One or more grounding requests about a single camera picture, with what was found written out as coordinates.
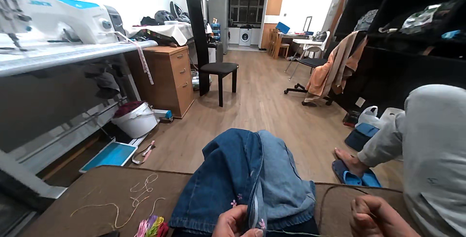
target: black chair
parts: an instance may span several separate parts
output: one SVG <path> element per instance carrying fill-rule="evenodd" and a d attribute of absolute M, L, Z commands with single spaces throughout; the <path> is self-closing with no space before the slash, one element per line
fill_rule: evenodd
<path fill-rule="evenodd" d="M 298 60 L 298 65 L 301 63 L 301 64 L 304 64 L 306 66 L 309 66 L 309 67 L 312 67 L 312 68 L 316 68 L 316 67 L 319 67 L 319 66 L 322 66 L 323 64 L 327 63 L 327 60 L 329 59 L 329 56 L 330 56 L 330 53 L 332 53 L 333 49 L 336 48 L 336 46 L 338 46 L 340 42 L 330 42 L 329 44 L 329 47 L 327 48 L 327 50 L 325 51 L 325 54 L 323 55 L 323 58 L 304 58 L 304 59 L 299 59 Z M 310 47 L 308 48 L 307 50 L 312 52 L 311 48 L 316 48 L 316 47 Z M 297 83 L 295 86 L 294 86 L 294 89 L 286 89 L 285 91 L 283 91 L 283 93 L 285 94 L 288 94 L 288 91 L 294 91 L 294 92 L 301 92 L 301 93 L 307 93 L 306 91 L 306 87 L 304 87 L 303 85 Z M 330 97 L 323 97 L 323 99 L 327 100 L 327 102 L 325 103 L 325 105 L 327 106 L 330 106 L 333 102 L 333 99 L 331 99 Z M 317 105 L 313 102 L 304 102 L 302 101 L 301 104 L 303 106 L 311 106 L 311 107 L 316 107 Z"/>
<path fill-rule="evenodd" d="M 199 94 L 205 95 L 210 90 L 209 74 L 218 76 L 218 105 L 223 107 L 223 78 L 233 73 L 232 92 L 236 92 L 236 75 L 238 64 L 228 62 L 209 63 L 204 18 L 202 16 L 201 0 L 186 0 L 191 20 L 192 35 L 196 44 L 199 66 Z"/>

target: washing machine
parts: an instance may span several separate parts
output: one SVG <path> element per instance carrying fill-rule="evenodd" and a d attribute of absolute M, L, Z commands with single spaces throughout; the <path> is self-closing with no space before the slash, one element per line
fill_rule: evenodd
<path fill-rule="evenodd" d="M 251 33 L 252 29 L 250 28 L 240 28 L 240 46 L 250 46 L 251 45 Z"/>

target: window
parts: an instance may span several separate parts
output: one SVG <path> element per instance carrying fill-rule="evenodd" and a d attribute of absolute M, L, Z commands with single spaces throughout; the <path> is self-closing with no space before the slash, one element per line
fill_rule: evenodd
<path fill-rule="evenodd" d="M 264 0 L 230 0 L 230 19 L 233 22 L 261 23 Z"/>

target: chair seat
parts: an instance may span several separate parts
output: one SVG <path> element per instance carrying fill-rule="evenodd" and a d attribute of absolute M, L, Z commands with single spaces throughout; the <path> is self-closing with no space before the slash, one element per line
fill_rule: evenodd
<path fill-rule="evenodd" d="M 307 65 L 309 67 L 319 67 L 322 66 L 323 64 L 327 63 L 327 59 L 319 59 L 319 58 L 305 58 L 301 59 L 298 62 L 301 64 Z"/>
<path fill-rule="evenodd" d="M 209 74 L 228 74 L 235 71 L 238 68 L 238 64 L 229 62 L 215 62 L 208 63 L 202 66 L 199 71 Z"/>

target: blue slipper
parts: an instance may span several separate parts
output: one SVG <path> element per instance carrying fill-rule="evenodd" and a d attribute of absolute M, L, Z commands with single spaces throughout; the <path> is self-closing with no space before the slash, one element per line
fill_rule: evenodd
<path fill-rule="evenodd" d="M 354 186 L 363 185 L 361 179 L 358 176 L 352 174 L 342 160 L 336 160 L 332 162 L 332 170 L 342 184 Z"/>
<path fill-rule="evenodd" d="M 380 182 L 377 180 L 376 174 L 371 169 L 368 169 L 367 171 L 364 172 L 364 175 L 361 178 L 361 180 L 363 181 L 364 186 L 379 187 L 379 188 L 382 187 L 380 185 Z"/>

